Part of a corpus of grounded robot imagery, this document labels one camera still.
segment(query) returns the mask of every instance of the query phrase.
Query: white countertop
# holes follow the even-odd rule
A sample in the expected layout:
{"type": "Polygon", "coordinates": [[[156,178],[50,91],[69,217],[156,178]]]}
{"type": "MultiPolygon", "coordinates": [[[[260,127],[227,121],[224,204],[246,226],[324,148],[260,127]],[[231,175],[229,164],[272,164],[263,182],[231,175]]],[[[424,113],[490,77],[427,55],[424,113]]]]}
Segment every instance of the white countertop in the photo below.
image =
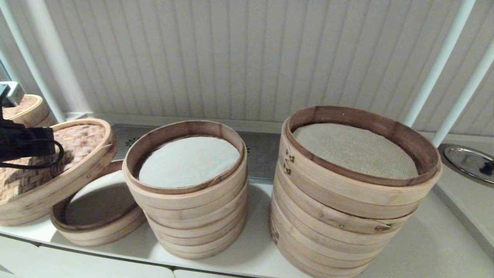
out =
{"type": "MultiPolygon", "coordinates": [[[[238,240],[223,253],[204,260],[177,258],[156,241],[149,225],[103,246],[78,247],[67,241],[48,216],[0,233],[68,249],[250,277],[308,277],[286,261],[270,238],[268,213],[271,185],[251,184],[248,221],[238,240]]],[[[403,229],[359,278],[487,278],[493,262],[444,203],[431,192],[403,229]]]]}
{"type": "MultiPolygon", "coordinates": [[[[458,137],[445,143],[458,144],[494,155],[494,138],[458,137]]],[[[494,185],[483,185],[444,165],[434,191],[452,209],[467,230],[494,260],[494,185]]]]}

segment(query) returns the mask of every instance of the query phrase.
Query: white cabinet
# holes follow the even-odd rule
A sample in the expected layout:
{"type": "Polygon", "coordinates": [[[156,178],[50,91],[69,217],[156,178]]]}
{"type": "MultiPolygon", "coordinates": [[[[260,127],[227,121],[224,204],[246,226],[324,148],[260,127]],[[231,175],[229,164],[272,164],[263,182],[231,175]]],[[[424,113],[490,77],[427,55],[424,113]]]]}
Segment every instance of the white cabinet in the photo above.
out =
{"type": "Polygon", "coordinates": [[[162,266],[76,253],[0,236],[0,278],[174,278],[162,266]]]}
{"type": "Polygon", "coordinates": [[[161,266],[110,259],[41,246],[39,254],[49,258],[54,267],[50,278],[174,278],[161,266]]]}

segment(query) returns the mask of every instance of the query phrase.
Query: black cable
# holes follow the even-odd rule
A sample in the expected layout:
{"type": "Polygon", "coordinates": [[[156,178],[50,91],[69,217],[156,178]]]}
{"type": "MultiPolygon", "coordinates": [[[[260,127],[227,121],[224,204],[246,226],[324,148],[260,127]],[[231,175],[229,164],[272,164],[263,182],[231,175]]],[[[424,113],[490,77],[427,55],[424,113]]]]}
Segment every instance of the black cable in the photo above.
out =
{"type": "Polygon", "coordinates": [[[22,170],[36,170],[36,169],[43,169],[43,168],[51,167],[51,166],[57,164],[60,160],[62,160],[63,155],[64,155],[64,150],[63,150],[62,144],[60,144],[59,142],[52,140],[52,139],[32,139],[32,140],[29,140],[29,142],[27,142],[25,144],[34,143],[37,141],[51,142],[51,143],[57,145],[58,146],[57,158],[52,160],[50,163],[41,164],[41,165],[20,165],[20,164],[11,164],[11,163],[0,162],[0,167],[15,168],[15,169],[22,169],[22,170]]]}

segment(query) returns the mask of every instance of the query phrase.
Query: bamboo steamer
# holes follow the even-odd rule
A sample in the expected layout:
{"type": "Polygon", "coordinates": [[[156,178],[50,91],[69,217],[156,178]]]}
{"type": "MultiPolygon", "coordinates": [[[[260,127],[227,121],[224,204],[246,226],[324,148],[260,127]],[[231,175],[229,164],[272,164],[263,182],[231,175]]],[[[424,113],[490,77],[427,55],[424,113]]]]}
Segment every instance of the bamboo steamer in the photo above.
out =
{"type": "Polygon", "coordinates": [[[214,256],[228,248],[242,232],[247,210],[247,149],[240,136],[227,126],[187,121],[155,129],[130,148],[123,173],[158,242],[175,256],[214,256]],[[138,179],[149,153],[165,143],[196,136],[226,140],[239,152],[238,160],[220,175],[192,186],[154,187],[138,179]]]}
{"type": "Polygon", "coordinates": [[[307,274],[354,277],[403,227],[441,173],[437,149],[396,121],[348,107],[302,109],[282,129],[272,237],[286,259],[307,274]],[[292,132],[319,123],[353,126],[385,137],[412,159],[418,175],[378,177],[318,157],[292,132]]]}
{"type": "Polygon", "coordinates": [[[374,113],[340,106],[308,107],[289,117],[282,130],[279,161],[290,179],[292,173],[297,173],[298,180],[292,180],[293,183],[313,199],[362,217],[369,217],[363,211],[376,208],[368,204],[382,206],[384,214],[374,213],[372,218],[376,219],[397,218],[414,211],[442,173],[437,149],[416,131],[374,113]],[[313,123],[350,125],[384,136],[413,159],[419,175],[408,179],[381,178],[328,162],[309,152],[293,136],[292,131],[298,127],[313,123]],[[343,209],[342,203],[349,199],[358,203],[343,209]],[[405,206],[399,208],[402,215],[389,212],[395,206],[405,206]]]}
{"type": "Polygon", "coordinates": [[[16,107],[3,108],[3,117],[28,128],[49,127],[57,124],[48,104],[35,94],[25,94],[16,107]]]}
{"type": "MultiPolygon", "coordinates": [[[[61,162],[40,170],[0,168],[0,225],[26,223],[50,213],[51,207],[98,175],[116,152],[110,125],[83,119],[52,126],[65,155],[61,162]]],[[[51,157],[25,157],[14,164],[38,164],[51,157]]]]}
{"type": "Polygon", "coordinates": [[[305,194],[284,174],[279,163],[277,167],[278,170],[276,171],[274,180],[275,190],[284,194],[282,196],[283,199],[292,201],[295,206],[302,209],[305,213],[327,225],[349,232],[381,234],[401,229],[405,221],[411,216],[411,214],[408,214],[400,218],[377,220],[356,217],[335,210],[305,194]]]}
{"type": "Polygon", "coordinates": [[[156,220],[168,221],[168,223],[187,223],[186,220],[196,219],[198,217],[210,214],[215,212],[221,208],[225,208],[225,206],[232,202],[236,197],[240,195],[240,191],[242,190],[243,185],[246,183],[247,174],[241,173],[237,176],[228,177],[226,180],[222,181],[225,186],[222,187],[223,190],[228,190],[222,196],[217,198],[214,202],[210,202],[198,207],[181,209],[181,210],[167,210],[167,209],[159,209],[152,206],[147,205],[144,202],[140,202],[141,207],[146,211],[146,213],[156,220]]]}
{"type": "Polygon", "coordinates": [[[182,242],[172,242],[159,234],[157,234],[156,237],[162,240],[161,245],[165,247],[165,249],[192,254],[204,253],[222,246],[223,243],[228,241],[231,237],[238,237],[246,219],[246,213],[242,213],[218,232],[202,238],[190,238],[189,241],[183,240],[182,242]]]}
{"type": "MultiPolygon", "coordinates": [[[[246,221],[247,221],[247,217],[244,217],[243,220],[239,224],[237,224],[237,226],[233,230],[228,232],[224,237],[214,241],[214,244],[212,244],[211,242],[207,243],[207,245],[208,245],[207,249],[209,249],[209,250],[206,252],[199,252],[199,253],[190,252],[189,253],[189,252],[177,251],[174,249],[170,249],[166,245],[166,241],[164,241],[160,238],[158,238],[158,242],[161,244],[163,249],[165,249],[170,254],[175,255],[177,257],[180,257],[183,259],[189,259],[189,260],[205,259],[205,258],[209,258],[212,256],[216,256],[217,254],[225,251],[230,245],[232,245],[233,242],[235,242],[235,240],[237,240],[237,238],[242,233],[242,230],[244,229],[246,221]]],[[[201,245],[198,245],[198,248],[205,249],[201,245]]]]}
{"type": "Polygon", "coordinates": [[[173,219],[156,218],[152,215],[149,215],[147,211],[146,214],[148,214],[148,218],[153,219],[154,222],[160,224],[160,226],[162,227],[168,227],[179,230],[185,230],[185,229],[189,230],[189,229],[204,227],[220,219],[223,219],[224,217],[232,213],[237,207],[245,206],[245,200],[247,199],[247,184],[248,184],[248,180],[245,180],[241,192],[229,203],[225,204],[216,211],[205,213],[196,218],[185,219],[185,220],[173,220],[173,219]]]}
{"type": "Polygon", "coordinates": [[[275,224],[273,222],[273,218],[271,218],[272,237],[277,245],[280,241],[285,241],[286,243],[293,246],[293,248],[297,249],[301,254],[310,257],[315,262],[323,265],[332,266],[335,268],[355,268],[367,264],[374,258],[374,257],[370,257],[363,260],[347,261],[347,260],[340,260],[340,259],[328,257],[326,255],[317,253],[316,251],[302,244],[300,241],[295,239],[290,233],[286,232],[286,230],[283,229],[281,224],[277,224],[278,225],[277,229],[274,228],[274,225],[275,224]]]}
{"type": "Polygon", "coordinates": [[[379,234],[362,234],[349,232],[328,225],[306,213],[298,207],[283,189],[276,185],[273,198],[283,215],[308,238],[327,247],[348,253],[362,253],[381,250],[385,244],[399,231],[394,230],[379,234]]]}
{"type": "Polygon", "coordinates": [[[168,227],[161,226],[150,217],[148,217],[148,222],[156,237],[159,237],[166,242],[186,246],[200,245],[214,241],[230,231],[246,214],[244,205],[245,204],[242,203],[240,206],[235,208],[232,213],[214,223],[195,229],[170,229],[168,227]],[[172,230],[171,233],[173,235],[166,233],[169,230],[172,230]]]}
{"type": "MultiPolygon", "coordinates": [[[[93,180],[122,169],[123,160],[112,161],[93,180]]],[[[116,241],[136,228],[146,217],[142,209],[133,203],[123,211],[90,225],[69,225],[65,221],[65,212],[73,195],[53,206],[50,219],[57,230],[70,242],[80,246],[97,246],[116,241]]]]}

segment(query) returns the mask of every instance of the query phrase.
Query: beige mesh liner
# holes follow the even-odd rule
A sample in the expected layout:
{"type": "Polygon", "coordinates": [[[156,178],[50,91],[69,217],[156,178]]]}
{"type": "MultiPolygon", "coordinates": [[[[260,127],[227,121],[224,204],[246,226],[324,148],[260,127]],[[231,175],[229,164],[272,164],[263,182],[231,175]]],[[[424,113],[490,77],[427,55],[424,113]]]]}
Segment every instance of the beige mesh liner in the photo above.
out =
{"type": "Polygon", "coordinates": [[[394,179],[418,175],[405,151],[368,130],[327,123],[300,127],[293,135],[315,155],[356,172],[394,179]]]}

